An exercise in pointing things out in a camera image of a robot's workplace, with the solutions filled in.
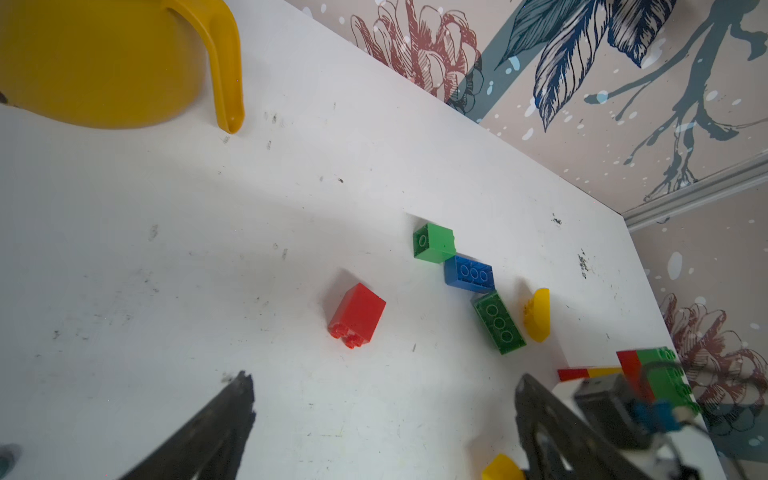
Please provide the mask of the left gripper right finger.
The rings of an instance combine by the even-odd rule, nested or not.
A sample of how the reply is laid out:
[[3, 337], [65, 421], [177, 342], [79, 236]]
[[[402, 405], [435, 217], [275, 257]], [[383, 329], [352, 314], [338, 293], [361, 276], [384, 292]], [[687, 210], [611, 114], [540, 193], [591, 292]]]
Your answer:
[[515, 409], [526, 479], [648, 477], [530, 374], [517, 384]]

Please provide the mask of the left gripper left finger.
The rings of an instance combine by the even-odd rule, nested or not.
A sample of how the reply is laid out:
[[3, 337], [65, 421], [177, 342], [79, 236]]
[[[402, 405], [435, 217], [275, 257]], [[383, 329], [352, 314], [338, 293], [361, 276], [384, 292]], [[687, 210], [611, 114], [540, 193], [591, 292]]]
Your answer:
[[241, 371], [126, 479], [234, 479], [256, 419], [252, 377]]

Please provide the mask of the red square lego brick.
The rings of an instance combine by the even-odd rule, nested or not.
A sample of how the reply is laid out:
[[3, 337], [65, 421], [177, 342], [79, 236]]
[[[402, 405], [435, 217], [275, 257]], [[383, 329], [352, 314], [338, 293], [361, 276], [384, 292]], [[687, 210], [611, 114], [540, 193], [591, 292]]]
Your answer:
[[386, 301], [358, 283], [344, 295], [328, 331], [349, 349], [369, 343], [386, 307]]
[[588, 369], [578, 369], [578, 368], [558, 369], [557, 374], [561, 382], [584, 379], [584, 378], [590, 377], [590, 373]]

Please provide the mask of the yellow square lego brick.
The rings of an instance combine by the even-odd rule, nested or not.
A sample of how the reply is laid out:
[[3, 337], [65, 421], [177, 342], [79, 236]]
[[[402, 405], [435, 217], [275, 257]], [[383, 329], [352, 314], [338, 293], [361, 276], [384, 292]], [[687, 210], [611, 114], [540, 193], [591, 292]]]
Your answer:
[[613, 374], [622, 373], [623, 370], [621, 367], [601, 367], [601, 368], [589, 368], [587, 370], [588, 376], [590, 378], [598, 378]]

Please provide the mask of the red long lego brick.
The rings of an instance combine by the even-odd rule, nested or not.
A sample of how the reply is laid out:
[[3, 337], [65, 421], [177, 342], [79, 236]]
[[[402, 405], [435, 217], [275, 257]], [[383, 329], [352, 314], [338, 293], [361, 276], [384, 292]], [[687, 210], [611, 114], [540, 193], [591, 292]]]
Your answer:
[[641, 379], [643, 364], [636, 350], [617, 351], [616, 356], [619, 360], [623, 374], [628, 383], [633, 388], [637, 396], [649, 403], [655, 402], [655, 396], [651, 387], [645, 380]]

